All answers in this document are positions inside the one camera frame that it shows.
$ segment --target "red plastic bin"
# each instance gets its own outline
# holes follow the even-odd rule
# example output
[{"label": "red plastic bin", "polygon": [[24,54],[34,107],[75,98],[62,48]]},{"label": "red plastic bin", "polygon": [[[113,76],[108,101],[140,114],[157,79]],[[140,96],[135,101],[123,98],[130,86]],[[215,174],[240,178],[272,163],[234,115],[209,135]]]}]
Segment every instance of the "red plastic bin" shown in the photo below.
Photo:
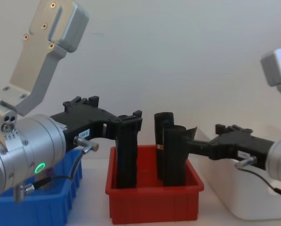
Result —
[{"label": "red plastic bin", "polygon": [[204,185],[189,160],[186,186],[163,187],[157,178],[155,145],[139,146],[137,170],[136,188],[116,189],[116,149],[111,148],[106,194],[113,224],[197,220]]}]

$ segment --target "cable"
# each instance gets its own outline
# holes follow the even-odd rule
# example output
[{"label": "cable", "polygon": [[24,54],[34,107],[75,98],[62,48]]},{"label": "cable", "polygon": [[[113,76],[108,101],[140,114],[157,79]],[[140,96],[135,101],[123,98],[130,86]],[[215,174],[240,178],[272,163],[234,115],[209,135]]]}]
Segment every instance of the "cable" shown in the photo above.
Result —
[{"label": "cable", "polygon": [[76,161],[74,162],[74,165],[73,165],[73,168],[72,168],[72,171],[71,171],[71,176],[67,176],[67,175],[61,175],[61,176],[56,176],[56,177],[48,177],[48,178],[44,178],[44,179],[41,179],[41,180],[38,180],[36,182],[33,183],[33,186],[35,188],[35,190],[41,188],[42,186],[45,186],[47,185],[48,183],[50,183],[51,181],[53,180],[59,180],[59,179],[69,179],[71,181],[74,180],[74,175],[76,173],[76,170],[79,166],[79,163],[82,159],[82,157],[85,155],[85,152],[82,151],[80,153],[80,155],[78,156],[78,158],[76,159]]},{"label": "cable", "polygon": [[277,194],[281,195],[281,189],[279,188],[276,188],[276,187],[273,187],[265,178],[263,178],[261,175],[253,172],[253,171],[250,171],[250,170],[247,170],[247,169],[240,169],[240,168],[236,168],[240,171],[243,171],[243,172],[246,172],[246,173],[251,173],[257,177],[259,177],[261,180],[263,180],[274,192],[276,192]]}]

